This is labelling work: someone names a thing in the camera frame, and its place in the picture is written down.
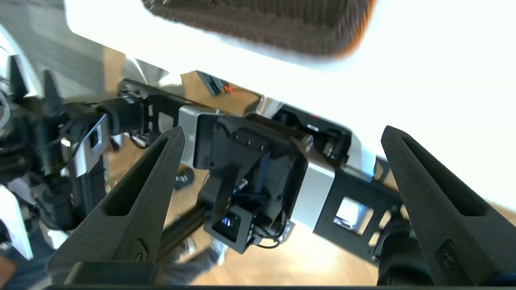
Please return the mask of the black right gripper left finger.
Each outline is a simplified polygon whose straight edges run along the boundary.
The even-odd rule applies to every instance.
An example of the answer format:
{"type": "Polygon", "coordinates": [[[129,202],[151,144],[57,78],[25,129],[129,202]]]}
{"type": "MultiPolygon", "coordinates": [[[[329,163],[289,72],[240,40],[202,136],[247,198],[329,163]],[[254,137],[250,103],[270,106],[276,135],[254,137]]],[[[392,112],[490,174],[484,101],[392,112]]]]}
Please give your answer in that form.
{"type": "Polygon", "coordinates": [[[180,126],[157,138],[48,259],[53,285],[80,262],[156,259],[184,147],[180,126]]]}

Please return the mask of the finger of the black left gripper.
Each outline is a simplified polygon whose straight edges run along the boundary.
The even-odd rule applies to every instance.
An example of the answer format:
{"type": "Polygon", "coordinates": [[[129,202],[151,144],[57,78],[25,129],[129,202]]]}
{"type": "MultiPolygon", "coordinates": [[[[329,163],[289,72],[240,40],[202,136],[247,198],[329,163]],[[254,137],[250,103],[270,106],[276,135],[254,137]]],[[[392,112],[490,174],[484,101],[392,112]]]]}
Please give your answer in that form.
{"type": "Polygon", "coordinates": [[[47,108],[60,108],[62,106],[61,97],[50,70],[43,71],[44,77],[44,101],[47,108]]]}
{"type": "Polygon", "coordinates": [[[9,86],[13,100],[21,100],[27,94],[27,87],[18,65],[17,56],[9,56],[9,86]]]}

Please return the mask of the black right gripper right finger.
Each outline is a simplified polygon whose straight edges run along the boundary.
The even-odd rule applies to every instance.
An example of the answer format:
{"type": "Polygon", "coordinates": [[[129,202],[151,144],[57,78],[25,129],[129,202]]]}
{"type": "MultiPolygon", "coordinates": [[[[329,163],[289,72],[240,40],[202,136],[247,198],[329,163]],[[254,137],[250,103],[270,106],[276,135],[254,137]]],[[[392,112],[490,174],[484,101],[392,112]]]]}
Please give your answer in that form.
{"type": "Polygon", "coordinates": [[[433,282],[514,287],[515,226],[406,132],[381,144],[433,282]]]}

